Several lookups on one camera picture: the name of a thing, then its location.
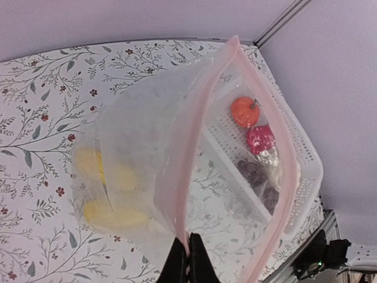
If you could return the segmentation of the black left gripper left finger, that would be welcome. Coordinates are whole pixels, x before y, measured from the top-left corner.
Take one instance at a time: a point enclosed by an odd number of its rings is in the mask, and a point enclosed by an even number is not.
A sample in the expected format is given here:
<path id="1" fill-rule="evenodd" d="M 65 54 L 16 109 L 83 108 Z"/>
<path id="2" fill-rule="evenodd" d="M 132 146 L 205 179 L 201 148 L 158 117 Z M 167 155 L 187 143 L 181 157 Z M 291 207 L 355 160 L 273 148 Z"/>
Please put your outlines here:
<path id="1" fill-rule="evenodd" d="M 186 283 L 188 257 L 184 245 L 174 239 L 157 283 Z"/>

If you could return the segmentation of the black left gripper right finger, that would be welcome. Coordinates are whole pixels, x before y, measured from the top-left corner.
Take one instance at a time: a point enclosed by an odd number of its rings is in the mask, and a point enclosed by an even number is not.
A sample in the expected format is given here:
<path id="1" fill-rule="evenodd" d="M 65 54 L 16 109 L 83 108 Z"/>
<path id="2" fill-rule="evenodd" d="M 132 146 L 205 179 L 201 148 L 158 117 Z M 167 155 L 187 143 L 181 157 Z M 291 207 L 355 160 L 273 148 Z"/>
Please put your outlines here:
<path id="1" fill-rule="evenodd" d="M 204 246 L 204 242 L 198 233 L 192 233 L 190 235 L 189 248 L 188 282 L 220 283 Z"/>

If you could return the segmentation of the dark red toy grapes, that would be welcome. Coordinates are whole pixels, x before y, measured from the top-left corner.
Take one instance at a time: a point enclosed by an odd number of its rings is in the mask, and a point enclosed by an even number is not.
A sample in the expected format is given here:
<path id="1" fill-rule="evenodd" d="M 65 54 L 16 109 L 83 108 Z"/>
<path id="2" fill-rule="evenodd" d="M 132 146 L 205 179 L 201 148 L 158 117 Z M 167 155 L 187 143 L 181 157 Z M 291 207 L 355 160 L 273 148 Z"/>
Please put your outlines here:
<path id="1" fill-rule="evenodd" d="M 265 166 L 259 162 L 243 159 L 238 161 L 237 168 L 272 215 L 277 205 L 279 192 L 276 190 L 275 184 L 269 179 L 269 172 Z"/>

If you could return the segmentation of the clear zip top bag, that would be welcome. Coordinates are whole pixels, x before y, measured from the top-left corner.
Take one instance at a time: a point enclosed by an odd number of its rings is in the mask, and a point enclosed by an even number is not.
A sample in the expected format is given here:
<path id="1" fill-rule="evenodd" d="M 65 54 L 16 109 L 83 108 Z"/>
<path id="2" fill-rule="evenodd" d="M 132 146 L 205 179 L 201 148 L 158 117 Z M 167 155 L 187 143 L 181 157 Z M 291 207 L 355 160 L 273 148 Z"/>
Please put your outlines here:
<path id="1" fill-rule="evenodd" d="M 276 135 L 282 164 L 282 195 L 268 223 L 242 206 L 203 148 L 203 129 L 223 73 L 238 74 L 254 90 Z M 243 52 L 238 37 L 202 58 L 161 71 L 130 87 L 114 102 L 88 116 L 72 146 L 74 212 L 82 225 L 116 233 L 132 242 L 157 268 L 163 268 L 175 238 L 190 255 L 192 233 L 201 238 L 220 229 L 209 245 L 217 276 L 240 271 L 239 282 L 256 282 L 284 233 L 297 188 L 296 157 L 273 89 Z M 106 185 L 84 178 L 75 165 L 82 147 L 99 150 Z M 135 170 L 139 187 L 120 192 L 110 179 L 110 166 Z M 96 228 L 83 216 L 84 205 L 101 200 L 145 213 L 148 224 L 116 230 Z"/>

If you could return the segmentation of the red toy bell pepper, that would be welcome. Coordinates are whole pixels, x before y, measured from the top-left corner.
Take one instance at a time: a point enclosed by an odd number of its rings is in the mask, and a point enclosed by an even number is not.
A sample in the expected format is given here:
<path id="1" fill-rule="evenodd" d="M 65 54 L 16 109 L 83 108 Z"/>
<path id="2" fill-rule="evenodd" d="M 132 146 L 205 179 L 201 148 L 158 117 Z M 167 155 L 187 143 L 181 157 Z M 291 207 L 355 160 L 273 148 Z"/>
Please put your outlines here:
<path id="1" fill-rule="evenodd" d="M 265 150 L 272 149 L 275 144 L 275 137 L 268 124 L 256 126 L 246 132 L 246 143 L 253 155 L 259 155 Z"/>

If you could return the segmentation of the orange toy pumpkin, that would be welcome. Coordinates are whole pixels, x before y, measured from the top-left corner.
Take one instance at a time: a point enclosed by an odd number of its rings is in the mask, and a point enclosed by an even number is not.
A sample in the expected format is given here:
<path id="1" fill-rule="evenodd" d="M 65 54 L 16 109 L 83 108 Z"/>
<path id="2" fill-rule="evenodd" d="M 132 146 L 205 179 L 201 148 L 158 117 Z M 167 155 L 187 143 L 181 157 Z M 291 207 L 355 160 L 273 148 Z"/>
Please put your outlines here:
<path id="1" fill-rule="evenodd" d="M 230 106 L 230 112 L 235 123 L 244 128 L 254 126 L 260 117 L 257 100 L 250 97 L 235 99 Z"/>

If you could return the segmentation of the white perforated plastic basket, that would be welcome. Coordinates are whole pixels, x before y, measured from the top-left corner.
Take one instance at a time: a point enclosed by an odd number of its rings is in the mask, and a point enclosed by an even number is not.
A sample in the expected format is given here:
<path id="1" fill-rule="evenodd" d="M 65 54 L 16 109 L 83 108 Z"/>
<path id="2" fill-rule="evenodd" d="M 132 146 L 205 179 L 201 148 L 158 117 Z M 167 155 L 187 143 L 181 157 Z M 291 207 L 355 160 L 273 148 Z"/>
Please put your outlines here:
<path id="1" fill-rule="evenodd" d="M 238 125 L 231 106 L 238 98 L 251 102 L 251 113 L 259 113 L 255 125 Z M 297 188 L 293 207 L 284 229 L 292 236 L 304 224 L 323 179 L 323 165 L 313 144 L 295 115 L 278 94 L 273 96 L 287 126 L 296 157 Z M 268 223 L 282 195 L 283 170 L 276 147 L 276 135 L 258 104 L 254 90 L 238 74 L 221 74 L 215 86 L 214 101 L 203 129 L 203 148 L 214 162 L 242 206 L 253 209 L 255 217 Z"/>

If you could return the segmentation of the aluminium front rail frame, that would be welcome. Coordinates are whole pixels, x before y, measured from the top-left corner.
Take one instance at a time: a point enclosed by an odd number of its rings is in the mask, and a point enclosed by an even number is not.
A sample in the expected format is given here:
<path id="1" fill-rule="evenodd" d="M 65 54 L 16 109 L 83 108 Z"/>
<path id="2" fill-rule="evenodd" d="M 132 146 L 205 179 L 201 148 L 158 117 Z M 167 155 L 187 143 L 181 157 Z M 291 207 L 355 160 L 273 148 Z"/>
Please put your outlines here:
<path id="1" fill-rule="evenodd" d="M 335 212 L 264 282 L 376 282 L 376 246 L 340 237 Z"/>

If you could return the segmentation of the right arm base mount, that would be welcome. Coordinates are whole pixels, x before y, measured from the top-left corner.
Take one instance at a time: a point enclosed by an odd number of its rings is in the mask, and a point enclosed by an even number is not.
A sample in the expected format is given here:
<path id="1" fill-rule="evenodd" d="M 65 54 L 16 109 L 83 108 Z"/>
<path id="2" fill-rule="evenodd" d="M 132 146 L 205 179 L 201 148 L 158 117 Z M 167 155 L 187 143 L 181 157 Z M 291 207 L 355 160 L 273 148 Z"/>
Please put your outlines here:
<path id="1" fill-rule="evenodd" d="M 339 270 L 348 261 L 346 253 L 349 247 L 351 243 L 347 239 L 328 242 L 325 231 L 321 229 L 293 262 L 293 273 L 298 281 L 302 281 L 313 279 L 326 269 Z"/>

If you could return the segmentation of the aluminium corner post right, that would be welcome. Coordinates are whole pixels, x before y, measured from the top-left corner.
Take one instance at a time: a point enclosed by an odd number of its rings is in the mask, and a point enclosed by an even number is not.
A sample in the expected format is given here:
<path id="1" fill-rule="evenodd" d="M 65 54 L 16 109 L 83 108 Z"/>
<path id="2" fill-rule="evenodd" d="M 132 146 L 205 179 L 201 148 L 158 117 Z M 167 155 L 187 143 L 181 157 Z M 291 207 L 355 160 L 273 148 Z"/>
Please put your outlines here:
<path id="1" fill-rule="evenodd" d="M 262 33 L 253 41 L 257 48 L 264 47 L 279 31 L 281 31 L 295 16 L 302 12 L 312 0 L 295 0 L 290 4 Z"/>

